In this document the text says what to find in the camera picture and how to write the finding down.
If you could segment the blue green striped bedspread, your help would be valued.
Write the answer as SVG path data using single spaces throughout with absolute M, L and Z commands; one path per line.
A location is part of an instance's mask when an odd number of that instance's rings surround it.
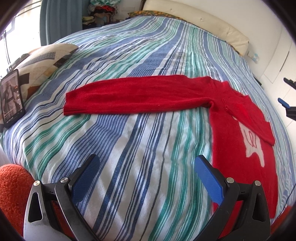
M 212 207 L 193 169 L 212 159 L 205 108 L 175 113 L 64 116 L 66 93 L 95 81 L 182 74 L 228 81 L 270 122 L 278 177 L 276 213 L 295 197 L 295 161 L 285 126 L 230 45 L 181 20 L 137 16 L 61 39 L 78 50 L 1 134 L 8 158 L 44 183 L 71 174 L 91 154 L 100 168 L 78 208 L 101 240 L 193 240 Z

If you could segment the red sweater with white bunny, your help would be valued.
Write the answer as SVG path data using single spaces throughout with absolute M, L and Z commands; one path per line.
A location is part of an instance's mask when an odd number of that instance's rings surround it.
M 106 119 L 92 131 L 101 173 L 82 209 L 101 240 L 191 240 L 212 204 L 194 170 L 203 155 L 226 177 L 262 183 L 269 217 L 278 204 L 271 125 L 227 81 L 184 75 L 93 82 L 66 94 L 65 115 Z

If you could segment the wall socket with blue stickers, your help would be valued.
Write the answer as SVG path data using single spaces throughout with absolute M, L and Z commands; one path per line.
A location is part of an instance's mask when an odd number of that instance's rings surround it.
M 257 53 L 254 53 L 254 52 L 252 52 L 252 51 L 249 51 L 248 54 L 247 54 L 247 56 L 248 56 L 249 58 L 251 58 L 253 62 L 258 63 L 258 61 L 259 61 L 259 56 L 258 56 Z

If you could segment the cream padded headboard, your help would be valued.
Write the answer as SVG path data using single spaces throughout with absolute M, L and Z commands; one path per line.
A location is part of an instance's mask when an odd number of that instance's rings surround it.
M 174 15 L 212 33 L 231 45 L 241 56 L 247 52 L 248 37 L 212 14 L 177 1 L 147 0 L 142 1 L 141 5 L 144 11 L 160 11 Z

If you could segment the orange fuzzy clothing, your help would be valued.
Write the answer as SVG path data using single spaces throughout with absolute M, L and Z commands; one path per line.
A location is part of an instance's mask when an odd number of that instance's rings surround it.
M 34 181 L 32 175 L 19 165 L 1 166 L 1 210 L 21 237 L 27 201 Z

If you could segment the teal curtain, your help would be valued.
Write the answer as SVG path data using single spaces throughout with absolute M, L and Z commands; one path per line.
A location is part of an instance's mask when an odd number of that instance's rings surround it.
M 82 17 L 87 16 L 89 1 L 42 0 L 40 42 L 42 46 L 82 30 Z

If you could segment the pile of clothes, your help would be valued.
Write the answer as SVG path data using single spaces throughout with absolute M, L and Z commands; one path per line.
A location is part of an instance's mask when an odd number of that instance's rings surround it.
M 115 16 L 118 14 L 119 1 L 83 1 L 82 3 L 82 29 L 103 27 L 119 23 Z

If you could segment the patterned beige pillow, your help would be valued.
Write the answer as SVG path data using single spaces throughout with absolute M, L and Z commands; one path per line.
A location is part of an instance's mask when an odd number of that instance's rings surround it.
M 50 44 L 29 53 L 22 62 L 14 67 L 18 70 L 23 104 L 41 85 L 78 50 L 74 44 Z M 4 129 L 1 112 L 1 132 Z

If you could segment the black smartphone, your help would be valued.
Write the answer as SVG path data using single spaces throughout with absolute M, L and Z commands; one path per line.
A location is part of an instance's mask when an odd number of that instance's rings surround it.
M 1 112 L 5 128 L 10 128 L 25 115 L 17 69 L 1 80 Z

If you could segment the yellow patterned pillow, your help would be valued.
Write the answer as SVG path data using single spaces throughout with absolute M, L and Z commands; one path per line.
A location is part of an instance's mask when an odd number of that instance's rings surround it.
M 141 10 L 141 11 L 132 11 L 132 12 L 128 13 L 128 18 L 129 19 L 134 18 L 136 16 L 162 16 L 162 17 L 166 17 L 166 18 L 185 21 L 184 19 L 182 19 L 182 18 L 180 18 L 178 16 L 174 16 L 174 15 L 164 13 L 164 12 L 161 12 L 161 11 L 150 11 L 150 10 L 144 11 L 144 10 Z

